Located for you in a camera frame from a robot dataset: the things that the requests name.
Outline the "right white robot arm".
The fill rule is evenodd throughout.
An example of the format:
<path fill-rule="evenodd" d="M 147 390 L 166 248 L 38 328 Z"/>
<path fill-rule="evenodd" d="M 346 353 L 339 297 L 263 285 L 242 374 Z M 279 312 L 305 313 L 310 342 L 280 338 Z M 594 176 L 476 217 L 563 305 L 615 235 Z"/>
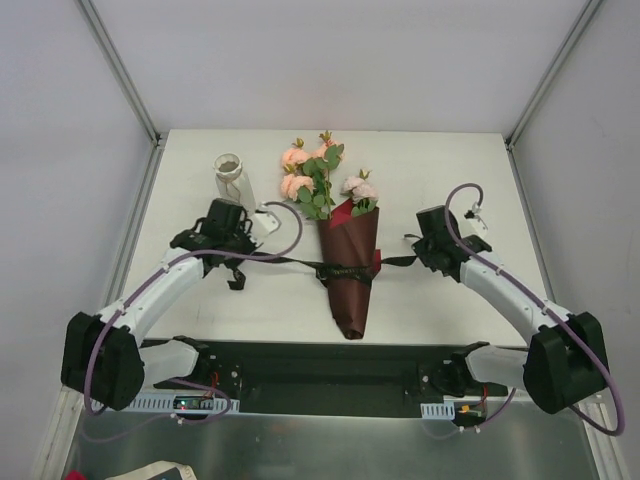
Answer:
<path fill-rule="evenodd" d="M 555 414 L 604 390 L 608 360 L 599 321 L 555 304 L 538 305 L 504 272 L 482 238 L 453 239 L 458 223 L 444 207 L 416 215 L 422 237 L 412 248 L 422 264 L 486 300 L 520 334 L 526 350 L 476 342 L 455 351 L 432 374 L 439 391 L 462 397 L 493 383 L 525 391 L 544 412 Z"/>

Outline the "brown red wrapping paper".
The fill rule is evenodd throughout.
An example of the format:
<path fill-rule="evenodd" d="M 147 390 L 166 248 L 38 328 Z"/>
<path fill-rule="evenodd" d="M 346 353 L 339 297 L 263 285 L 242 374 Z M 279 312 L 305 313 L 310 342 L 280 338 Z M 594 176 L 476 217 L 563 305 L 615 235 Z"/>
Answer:
<path fill-rule="evenodd" d="M 377 250 L 379 209 L 347 219 L 346 209 L 329 221 L 318 221 L 322 262 L 344 266 L 370 265 Z M 327 289 L 332 317 L 348 340 L 363 338 L 371 287 L 356 280 L 331 280 Z"/>

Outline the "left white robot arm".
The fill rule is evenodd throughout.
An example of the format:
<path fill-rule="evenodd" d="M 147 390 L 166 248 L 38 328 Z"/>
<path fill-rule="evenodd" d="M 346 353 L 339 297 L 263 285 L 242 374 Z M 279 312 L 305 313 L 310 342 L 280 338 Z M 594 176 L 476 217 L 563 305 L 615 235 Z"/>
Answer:
<path fill-rule="evenodd" d="M 151 327 L 214 268 L 236 270 L 255 251 L 256 215 L 215 199 L 206 216 L 178 233 L 160 264 L 126 299 L 94 315 L 79 312 L 67 325 L 61 382 L 112 410 L 123 410 L 144 388 L 179 378 L 188 388 L 210 385 L 211 351 L 184 335 L 145 346 Z"/>

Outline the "pink artificial flower bunch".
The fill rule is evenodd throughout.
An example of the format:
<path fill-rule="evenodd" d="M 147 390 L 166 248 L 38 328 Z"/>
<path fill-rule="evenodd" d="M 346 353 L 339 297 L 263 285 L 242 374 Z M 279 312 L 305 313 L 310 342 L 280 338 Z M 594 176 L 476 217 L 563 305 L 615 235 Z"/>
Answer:
<path fill-rule="evenodd" d="M 341 204 L 333 198 L 332 174 L 344 163 L 345 146 L 325 130 L 319 134 L 320 146 L 314 151 L 305 149 L 305 142 L 297 138 L 281 156 L 284 176 L 280 194 L 293 202 L 309 219 L 332 220 L 339 209 L 346 209 L 347 219 L 372 213 L 378 207 L 379 195 L 370 183 L 370 170 L 361 169 L 349 176 L 340 186 Z"/>

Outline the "black ribbon with gold print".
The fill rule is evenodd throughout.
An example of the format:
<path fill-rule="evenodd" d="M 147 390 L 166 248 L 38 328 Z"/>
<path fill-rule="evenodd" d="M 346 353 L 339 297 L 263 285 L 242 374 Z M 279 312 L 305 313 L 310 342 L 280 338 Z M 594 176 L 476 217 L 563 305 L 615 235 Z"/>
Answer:
<path fill-rule="evenodd" d="M 273 260 L 266 260 L 268 264 L 297 263 L 315 271 L 316 279 L 328 289 L 331 280 L 356 280 L 368 287 L 371 287 L 373 279 L 381 271 L 382 266 L 409 267 L 413 265 L 418 257 L 416 255 L 395 256 L 382 258 L 381 250 L 375 250 L 372 263 L 365 266 L 344 266 L 341 264 L 330 264 L 317 261 L 304 261 L 288 257 L 278 257 Z M 233 281 L 229 281 L 232 290 L 243 290 L 246 283 L 246 276 L 239 270 L 239 265 L 246 260 L 226 259 L 223 265 L 233 272 Z"/>

